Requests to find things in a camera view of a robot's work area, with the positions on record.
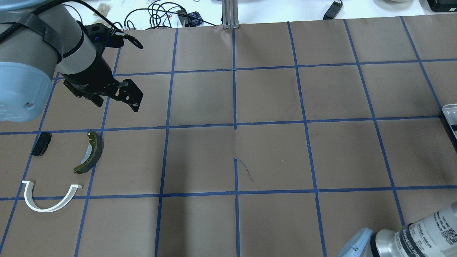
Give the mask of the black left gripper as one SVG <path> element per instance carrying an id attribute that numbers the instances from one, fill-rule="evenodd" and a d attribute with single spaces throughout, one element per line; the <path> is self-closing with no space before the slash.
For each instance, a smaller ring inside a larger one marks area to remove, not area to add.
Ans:
<path id="1" fill-rule="evenodd" d="M 134 112 L 139 111 L 143 92 L 131 79 L 115 80 L 111 68 L 100 54 L 96 54 L 85 70 L 75 74 L 63 73 L 62 76 L 96 107 L 103 106 L 104 99 L 100 96 L 103 95 L 127 104 Z"/>

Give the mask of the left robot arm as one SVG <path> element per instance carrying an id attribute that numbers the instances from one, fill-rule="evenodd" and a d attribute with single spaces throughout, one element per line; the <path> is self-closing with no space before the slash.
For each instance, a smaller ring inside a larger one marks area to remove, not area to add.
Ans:
<path id="1" fill-rule="evenodd" d="M 1 1 L 1 121 L 28 122 L 39 117 L 52 89 L 54 72 L 77 98 L 101 107 L 104 96 L 139 110 L 143 93 L 131 80 L 118 81 L 102 57 L 106 47 L 121 48 L 129 40 L 100 11 L 79 0 L 105 21 L 84 26 L 67 11 L 63 0 Z"/>

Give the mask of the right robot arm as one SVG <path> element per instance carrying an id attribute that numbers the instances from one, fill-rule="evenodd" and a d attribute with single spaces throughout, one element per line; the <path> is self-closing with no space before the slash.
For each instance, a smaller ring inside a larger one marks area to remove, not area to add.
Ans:
<path id="1" fill-rule="evenodd" d="M 397 232 L 363 228 L 347 242 L 338 257 L 455 257 L 456 205 L 454 202 Z"/>

